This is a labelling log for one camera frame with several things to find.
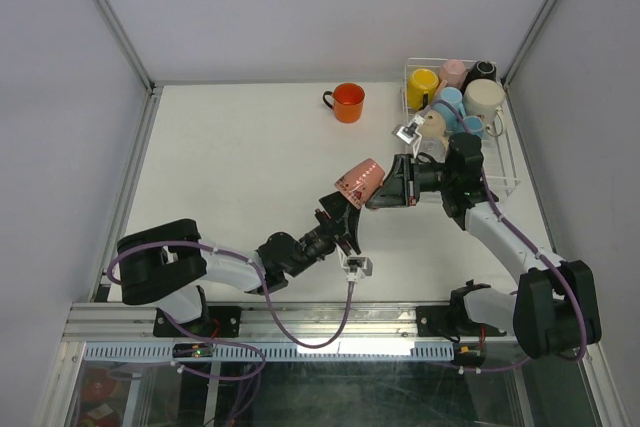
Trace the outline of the pink patterned mug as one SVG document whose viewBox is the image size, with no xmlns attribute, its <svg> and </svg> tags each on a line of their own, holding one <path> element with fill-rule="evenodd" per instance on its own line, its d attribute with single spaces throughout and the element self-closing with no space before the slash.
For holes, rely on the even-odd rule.
<svg viewBox="0 0 640 427">
<path fill-rule="evenodd" d="M 334 183 L 334 187 L 351 205 L 361 209 L 382 185 L 384 178 L 383 168 L 368 158 L 342 175 Z"/>
</svg>

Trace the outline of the clear plastic cup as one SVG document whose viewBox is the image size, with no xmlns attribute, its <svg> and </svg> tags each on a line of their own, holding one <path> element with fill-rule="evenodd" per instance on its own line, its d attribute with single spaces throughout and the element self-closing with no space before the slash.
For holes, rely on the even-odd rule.
<svg viewBox="0 0 640 427">
<path fill-rule="evenodd" d="M 448 151 L 448 140 L 444 137 L 423 137 L 419 152 L 431 156 L 436 162 L 443 162 Z"/>
</svg>

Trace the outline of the beige mug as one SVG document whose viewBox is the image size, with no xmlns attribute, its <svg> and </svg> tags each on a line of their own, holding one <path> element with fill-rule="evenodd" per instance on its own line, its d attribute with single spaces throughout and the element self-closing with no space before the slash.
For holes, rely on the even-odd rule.
<svg viewBox="0 0 640 427">
<path fill-rule="evenodd" d="M 425 110 L 424 122 L 418 128 L 423 138 L 444 138 L 446 135 L 446 121 L 443 116 L 435 110 Z"/>
</svg>

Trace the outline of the blue mug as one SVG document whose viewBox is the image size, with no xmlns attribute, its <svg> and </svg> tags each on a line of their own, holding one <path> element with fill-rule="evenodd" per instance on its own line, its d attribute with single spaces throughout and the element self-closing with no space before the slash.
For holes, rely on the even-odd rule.
<svg viewBox="0 0 640 427">
<path fill-rule="evenodd" d="M 484 124 L 478 116 L 466 116 L 458 123 L 458 133 L 470 133 L 478 138 L 484 135 Z"/>
</svg>

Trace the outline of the orange mug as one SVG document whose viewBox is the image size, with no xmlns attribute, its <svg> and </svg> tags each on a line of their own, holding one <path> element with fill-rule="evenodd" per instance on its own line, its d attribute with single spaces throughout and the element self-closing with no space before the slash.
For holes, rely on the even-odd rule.
<svg viewBox="0 0 640 427">
<path fill-rule="evenodd" d="M 365 91 L 358 84 L 343 83 L 333 91 L 325 91 L 322 100 L 339 122 L 351 124 L 361 118 Z"/>
</svg>

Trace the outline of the white light-blue mug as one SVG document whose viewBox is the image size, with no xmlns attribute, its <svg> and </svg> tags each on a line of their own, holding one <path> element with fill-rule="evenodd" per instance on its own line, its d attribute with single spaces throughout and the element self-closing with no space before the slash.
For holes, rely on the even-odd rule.
<svg viewBox="0 0 640 427">
<path fill-rule="evenodd" d="M 438 112 L 445 122 L 445 132 L 452 133 L 458 125 L 458 117 L 466 116 L 463 94 L 455 87 L 445 87 L 435 97 L 431 109 Z"/>
</svg>

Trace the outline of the yellow mug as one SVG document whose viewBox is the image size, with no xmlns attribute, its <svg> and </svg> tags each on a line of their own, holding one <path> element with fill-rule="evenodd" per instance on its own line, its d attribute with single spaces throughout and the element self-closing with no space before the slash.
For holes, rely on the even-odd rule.
<svg viewBox="0 0 640 427">
<path fill-rule="evenodd" d="M 407 80 L 407 105 L 412 110 L 421 110 L 424 99 L 430 102 L 440 84 L 438 75 L 431 69 L 419 68 L 413 70 Z"/>
</svg>

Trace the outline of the green inside mug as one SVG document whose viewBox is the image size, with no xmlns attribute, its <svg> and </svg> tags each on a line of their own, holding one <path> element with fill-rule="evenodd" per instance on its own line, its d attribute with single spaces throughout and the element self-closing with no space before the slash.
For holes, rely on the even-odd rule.
<svg viewBox="0 0 640 427">
<path fill-rule="evenodd" d="M 503 105 L 506 92 L 496 81 L 477 79 L 469 83 L 463 95 L 463 104 L 468 115 L 481 119 L 483 129 L 494 138 L 506 132 Z"/>
</svg>

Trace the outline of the black mug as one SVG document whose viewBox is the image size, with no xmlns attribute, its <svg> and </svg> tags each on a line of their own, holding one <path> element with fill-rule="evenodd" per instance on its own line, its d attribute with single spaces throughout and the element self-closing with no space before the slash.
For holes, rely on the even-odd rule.
<svg viewBox="0 0 640 427">
<path fill-rule="evenodd" d="M 497 67 L 495 63 L 490 61 L 477 61 L 468 70 L 461 87 L 461 92 L 465 93 L 471 82 L 482 79 L 491 81 L 497 79 Z"/>
</svg>

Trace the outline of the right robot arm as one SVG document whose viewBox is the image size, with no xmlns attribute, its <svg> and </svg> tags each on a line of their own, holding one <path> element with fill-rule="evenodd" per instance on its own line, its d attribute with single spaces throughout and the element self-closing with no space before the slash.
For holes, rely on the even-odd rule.
<svg viewBox="0 0 640 427">
<path fill-rule="evenodd" d="M 517 283 L 515 294 L 469 285 L 451 294 L 448 325 L 469 334 L 488 324 L 515 336 L 531 359 L 558 356 L 580 361 L 602 330 L 594 275 L 582 260 L 567 261 L 534 244 L 499 206 L 488 188 L 480 139 L 452 136 L 444 161 L 397 154 L 367 208 L 412 207 L 437 192 L 447 216 L 480 241 Z"/>
</svg>

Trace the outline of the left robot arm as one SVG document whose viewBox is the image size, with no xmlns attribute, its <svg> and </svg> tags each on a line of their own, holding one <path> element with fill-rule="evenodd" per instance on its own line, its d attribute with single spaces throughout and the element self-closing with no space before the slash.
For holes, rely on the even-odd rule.
<svg viewBox="0 0 640 427">
<path fill-rule="evenodd" d="M 361 205 L 340 192 L 321 198 L 320 204 L 318 225 L 301 238 L 277 232 L 248 253 L 206 245 L 197 223 L 187 218 L 128 235 L 118 241 L 107 276 L 121 287 L 123 303 L 161 309 L 194 336 L 210 320 L 202 282 L 266 295 L 333 253 L 339 254 L 349 282 L 371 275 L 372 262 L 361 255 L 357 240 Z"/>
</svg>

